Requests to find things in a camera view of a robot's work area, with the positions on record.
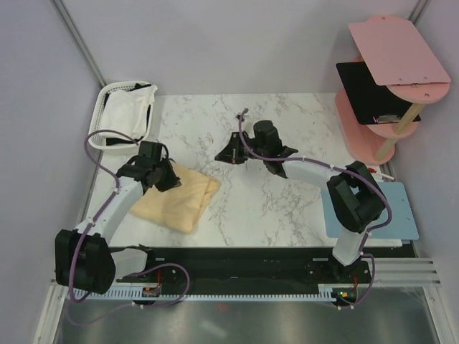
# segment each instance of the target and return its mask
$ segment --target gray wall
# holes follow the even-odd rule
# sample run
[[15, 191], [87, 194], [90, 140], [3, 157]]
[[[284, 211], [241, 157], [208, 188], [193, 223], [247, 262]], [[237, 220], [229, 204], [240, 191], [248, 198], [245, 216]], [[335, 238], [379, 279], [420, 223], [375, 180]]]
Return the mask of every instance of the gray wall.
[[333, 92], [349, 22], [416, 0], [64, 0], [108, 82], [159, 94]]
[[0, 341], [30, 343], [93, 171], [98, 88], [48, 0], [2, 1], [0, 42]]
[[420, 251], [434, 259], [459, 324], [459, 1], [432, 1], [418, 28], [453, 79], [449, 94], [422, 113], [397, 144], [394, 168], [407, 186]]

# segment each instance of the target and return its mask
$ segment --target marble table surface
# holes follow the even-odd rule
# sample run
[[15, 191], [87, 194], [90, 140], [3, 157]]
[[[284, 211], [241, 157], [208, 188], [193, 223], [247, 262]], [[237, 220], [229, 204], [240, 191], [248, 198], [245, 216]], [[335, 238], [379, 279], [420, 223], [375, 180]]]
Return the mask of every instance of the marble table surface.
[[[214, 176], [221, 183], [191, 234], [182, 234], [128, 214], [110, 245], [157, 247], [332, 247], [326, 236], [318, 187], [270, 174], [262, 162], [232, 166], [214, 161], [237, 130], [236, 114], [267, 119], [283, 144], [301, 154], [344, 166], [348, 153], [334, 105], [334, 93], [158, 96], [151, 138], [169, 148], [176, 162]], [[117, 171], [130, 156], [105, 153], [102, 164]], [[88, 214], [105, 200], [113, 180], [103, 171], [93, 188]], [[400, 240], [370, 239], [367, 246], [397, 247]]]

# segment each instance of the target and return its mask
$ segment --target light blue board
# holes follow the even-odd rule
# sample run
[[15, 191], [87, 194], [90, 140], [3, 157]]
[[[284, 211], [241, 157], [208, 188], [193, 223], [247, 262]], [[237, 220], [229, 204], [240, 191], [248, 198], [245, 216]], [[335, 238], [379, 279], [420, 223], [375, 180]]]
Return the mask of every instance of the light blue board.
[[[411, 206], [403, 183], [386, 182], [378, 183], [378, 185], [391, 206], [392, 221], [381, 229], [375, 229], [372, 232], [372, 238], [418, 240], [419, 233], [417, 232], [415, 219], [413, 218]], [[341, 224], [336, 218], [333, 205], [331, 204], [330, 194], [326, 191], [321, 191], [321, 194], [327, 236], [330, 238], [337, 238], [341, 233]], [[380, 224], [386, 220], [387, 210], [385, 209], [375, 224]]]

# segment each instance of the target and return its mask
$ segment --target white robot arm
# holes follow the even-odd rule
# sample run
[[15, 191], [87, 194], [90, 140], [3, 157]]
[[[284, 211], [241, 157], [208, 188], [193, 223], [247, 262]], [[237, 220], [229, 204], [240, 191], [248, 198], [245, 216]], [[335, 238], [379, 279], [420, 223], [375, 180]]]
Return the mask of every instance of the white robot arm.
[[133, 272], [145, 269], [147, 253], [142, 247], [125, 248], [110, 252], [113, 235], [129, 209], [155, 186], [167, 191], [180, 186], [168, 157], [161, 158], [162, 143], [142, 141], [137, 156], [132, 157], [116, 176], [119, 185], [109, 194], [116, 192], [110, 203], [101, 206], [100, 214], [87, 217], [72, 231], [63, 229], [55, 239], [56, 281], [69, 285], [71, 261], [78, 241], [84, 236], [77, 264], [73, 273], [76, 288], [88, 292], [105, 293], [113, 281]]
[[[282, 144], [278, 130], [270, 120], [256, 122], [253, 130], [254, 138], [250, 138], [245, 131], [233, 132], [228, 145], [215, 156], [215, 160], [241, 164], [249, 158], [274, 158], [263, 161], [272, 174], [305, 181], [329, 192], [336, 217], [342, 225], [341, 235], [333, 248], [333, 256], [344, 266], [355, 262], [360, 256], [362, 241], [366, 238], [366, 228], [378, 219], [384, 210], [383, 201], [372, 188], [359, 179], [330, 168], [304, 163], [301, 156], [295, 157], [298, 151]], [[246, 145], [252, 151], [251, 153], [247, 151]], [[366, 179], [382, 194], [377, 182], [363, 163], [354, 161], [346, 166], [346, 169]]]

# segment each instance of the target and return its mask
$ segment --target white towel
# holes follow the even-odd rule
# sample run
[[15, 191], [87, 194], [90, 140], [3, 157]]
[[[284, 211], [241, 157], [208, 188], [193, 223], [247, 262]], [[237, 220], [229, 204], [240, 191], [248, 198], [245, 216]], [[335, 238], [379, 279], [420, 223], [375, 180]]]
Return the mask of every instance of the white towel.
[[[130, 92], [115, 91], [110, 94], [100, 118], [100, 129], [122, 132], [134, 139], [145, 136], [147, 131], [147, 110], [153, 105], [155, 85]], [[122, 138], [114, 133], [101, 133], [106, 138]]]

